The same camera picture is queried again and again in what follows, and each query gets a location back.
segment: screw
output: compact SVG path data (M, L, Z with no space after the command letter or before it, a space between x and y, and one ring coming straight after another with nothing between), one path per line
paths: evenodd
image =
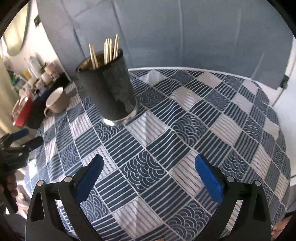
M227 181L229 181L230 183L233 183L234 182L234 178L232 176L228 176L227 178Z
M70 176L65 177L64 181L65 181L66 183L69 183L69 182L72 181L72 177L70 177Z
M258 186L258 187L260 187L260 186L261 186L261 182L260 182L260 181L258 181L258 180L254 181L254 183L255 183L255 185L256 185L256 186Z
M44 181L40 180L39 182L37 182L37 186L42 186L44 183Z

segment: mirror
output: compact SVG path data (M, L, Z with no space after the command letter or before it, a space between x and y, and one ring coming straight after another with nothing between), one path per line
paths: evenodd
M10 56L17 55L22 49L27 33L30 6L27 3L14 17L4 32L3 40Z

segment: black cup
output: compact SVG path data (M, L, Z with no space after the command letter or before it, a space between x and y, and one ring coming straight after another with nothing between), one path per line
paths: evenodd
M103 121L111 126L125 124L136 116L138 102L119 49L118 57L104 64L104 52L96 53L99 68L93 69L90 57L79 64L76 74L86 87Z

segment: beige mug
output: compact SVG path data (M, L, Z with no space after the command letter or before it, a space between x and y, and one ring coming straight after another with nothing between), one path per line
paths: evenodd
M48 118L53 116L48 116L46 114L48 110L51 110L54 114L61 113L65 109L67 109L69 103L70 97L64 91L63 87L59 87L47 98L47 101L45 103L46 108L44 109L44 115Z

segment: tablecloth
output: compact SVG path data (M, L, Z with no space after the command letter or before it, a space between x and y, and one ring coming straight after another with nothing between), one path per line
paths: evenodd
M140 107L126 125L104 124L78 80L66 88L69 107L38 130L44 145L30 153L29 193L38 180L61 181L100 154L104 169L80 206L104 240L192 240L217 208L194 168L202 153L239 182L261 181L271 224L283 216L289 158L277 115L257 83L192 68L133 69L129 76Z

